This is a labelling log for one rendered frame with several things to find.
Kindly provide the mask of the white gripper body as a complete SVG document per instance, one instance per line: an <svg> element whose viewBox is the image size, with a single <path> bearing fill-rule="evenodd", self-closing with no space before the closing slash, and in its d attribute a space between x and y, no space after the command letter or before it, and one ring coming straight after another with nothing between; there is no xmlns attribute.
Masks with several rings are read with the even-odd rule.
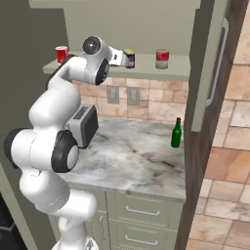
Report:
<svg viewBox="0 0 250 250"><path fill-rule="evenodd" d="M119 50L118 55L119 55L119 64L121 66L127 67L128 66L128 57L127 57L127 55L122 50Z"/></svg>

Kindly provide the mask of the red and white can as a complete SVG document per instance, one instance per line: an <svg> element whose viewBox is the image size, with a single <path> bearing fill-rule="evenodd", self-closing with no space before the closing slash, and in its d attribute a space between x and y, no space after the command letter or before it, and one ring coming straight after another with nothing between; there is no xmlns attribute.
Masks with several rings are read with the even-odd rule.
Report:
<svg viewBox="0 0 250 250"><path fill-rule="evenodd" d="M156 51L155 67L157 69L166 69L168 67L169 52L166 50Z"/></svg>

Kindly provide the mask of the grey and black toaster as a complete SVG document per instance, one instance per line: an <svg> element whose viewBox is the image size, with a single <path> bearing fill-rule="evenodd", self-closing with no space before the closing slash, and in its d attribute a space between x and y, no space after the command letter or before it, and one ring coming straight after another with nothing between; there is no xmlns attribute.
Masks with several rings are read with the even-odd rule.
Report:
<svg viewBox="0 0 250 250"><path fill-rule="evenodd" d="M72 133L80 148L86 148L99 129L96 107L81 104L64 128Z"/></svg>

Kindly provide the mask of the green glass bottle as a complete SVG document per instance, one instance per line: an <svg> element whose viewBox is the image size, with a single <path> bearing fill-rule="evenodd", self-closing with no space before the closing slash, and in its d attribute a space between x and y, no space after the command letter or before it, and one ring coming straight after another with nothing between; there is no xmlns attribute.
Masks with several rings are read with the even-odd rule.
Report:
<svg viewBox="0 0 250 250"><path fill-rule="evenodd" d="M178 117L176 120L175 127L172 131L171 147L178 148L181 143L182 129L181 129L181 118Z"/></svg>

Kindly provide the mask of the dark wood side panel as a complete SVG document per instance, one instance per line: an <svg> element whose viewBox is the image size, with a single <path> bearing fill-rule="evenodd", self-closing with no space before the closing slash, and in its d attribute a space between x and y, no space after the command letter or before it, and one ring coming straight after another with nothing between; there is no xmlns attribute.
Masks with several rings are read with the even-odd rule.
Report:
<svg viewBox="0 0 250 250"><path fill-rule="evenodd" d="M206 108L201 130L191 131L191 117L187 109L184 121L184 147L186 172L186 202L179 224L175 250L186 250L188 236L193 221L198 196L206 172L207 162L215 137L220 112L229 82L241 28L250 0L229 0L226 19L229 22L229 34L223 55L218 83L213 102Z"/></svg>

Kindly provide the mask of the olive base cupboard door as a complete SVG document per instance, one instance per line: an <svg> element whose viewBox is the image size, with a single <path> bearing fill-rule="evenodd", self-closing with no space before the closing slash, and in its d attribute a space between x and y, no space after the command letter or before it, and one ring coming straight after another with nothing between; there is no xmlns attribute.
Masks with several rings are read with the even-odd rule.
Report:
<svg viewBox="0 0 250 250"><path fill-rule="evenodd" d="M92 236L97 242L100 250L111 250L105 192L92 188L86 188L86 191L92 193L98 199L98 211L95 214L94 218L86 223L87 231L89 235ZM104 217L105 240L102 240L100 216Z"/></svg>

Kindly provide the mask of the olive drawer front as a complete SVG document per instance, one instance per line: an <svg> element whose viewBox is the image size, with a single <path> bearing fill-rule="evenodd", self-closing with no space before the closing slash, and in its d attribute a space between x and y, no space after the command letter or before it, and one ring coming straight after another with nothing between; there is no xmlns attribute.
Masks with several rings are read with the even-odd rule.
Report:
<svg viewBox="0 0 250 250"><path fill-rule="evenodd" d="M115 214L123 220L135 221L143 224L156 225L165 229L177 230L179 228L183 204L174 201L165 201L142 196L133 196L116 193ZM160 211L159 216L150 216L129 212L125 209L128 205L131 209L155 213Z"/></svg>
<svg viewBox="0 0 250 250"><path fill-rule="evenodd" d="M177 233L172 230L143 226L117 220L109 220L109 235L112 248L126 250L174 250ZM130 238L154 242L156 246L132 242L125 239L125 234Z"/></svg>

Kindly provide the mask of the black appliance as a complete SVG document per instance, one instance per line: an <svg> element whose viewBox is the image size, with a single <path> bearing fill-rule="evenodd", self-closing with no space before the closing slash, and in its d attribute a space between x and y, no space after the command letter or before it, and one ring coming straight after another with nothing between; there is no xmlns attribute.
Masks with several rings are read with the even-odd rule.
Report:
<svg viewBox="0 0 250 250"><path fill-rule="evenodd" d="M9 211L5 200L0 193L0 250L27 250Z"/></svg>

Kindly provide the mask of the olive wall cabinet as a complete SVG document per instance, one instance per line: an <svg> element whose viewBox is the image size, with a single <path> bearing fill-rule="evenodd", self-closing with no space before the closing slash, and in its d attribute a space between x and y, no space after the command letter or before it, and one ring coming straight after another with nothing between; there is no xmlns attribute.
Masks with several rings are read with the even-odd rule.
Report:
<svg viewBox="0 0 250 250"><path fill-rule="evenodd" d="M29 0L32 9L62 9L69 51L82 54L83 41L101 37L117 49L135 53L132 69L113 66L111 77L184 81L200 0ZM169 52L168 67L155 67L156 51Z"/></svg>

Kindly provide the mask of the grey wall outlet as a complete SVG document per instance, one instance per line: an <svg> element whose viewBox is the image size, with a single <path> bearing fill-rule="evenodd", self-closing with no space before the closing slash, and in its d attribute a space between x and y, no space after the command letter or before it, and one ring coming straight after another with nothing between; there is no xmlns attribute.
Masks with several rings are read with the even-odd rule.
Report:
<svg viewBox="0 0 250 250"><path fill-rule="evenodd" d="M109 104L119 104L119 87L107 86L106 97Z"/></svg>
<svg viewBox="0 0 250 250"><path fill-rule="evenodd" d="M127 88L127 104L128 105L139 105L141 97L141 89L139 87Z"/></svg>

